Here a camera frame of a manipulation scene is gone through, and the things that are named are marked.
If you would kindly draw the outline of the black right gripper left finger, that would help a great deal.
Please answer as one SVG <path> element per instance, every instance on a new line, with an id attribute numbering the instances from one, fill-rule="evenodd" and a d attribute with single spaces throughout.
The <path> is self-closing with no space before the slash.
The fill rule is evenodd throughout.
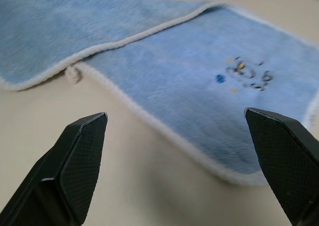
<path id="1" fill-rule="evenodd" d="M 28 172 L 0 213 L 0 226 L 82 226 L 97 185 L 106 113 L 83 117 Z"/>

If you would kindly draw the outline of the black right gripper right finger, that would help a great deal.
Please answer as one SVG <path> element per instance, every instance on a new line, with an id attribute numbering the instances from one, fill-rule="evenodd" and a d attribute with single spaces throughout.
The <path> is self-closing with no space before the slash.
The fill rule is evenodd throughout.
<path id="1" fill-rule="evenodd" d="M 319 141 L 297 120 L 247 108 L 261 170 L 292 226 L 319 226 Z"/>

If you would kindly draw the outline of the light blue towel white trim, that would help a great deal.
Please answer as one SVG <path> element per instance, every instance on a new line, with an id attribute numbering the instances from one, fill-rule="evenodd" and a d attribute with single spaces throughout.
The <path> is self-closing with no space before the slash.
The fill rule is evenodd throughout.
<path id="1" fill-rule="evenodd" d="M 0 88 L 89 75 L 218 177 L 266 184 L 246 108 L 312 129 L 319 46 L 236 6 L 180 0 L 0 0 Z"/>

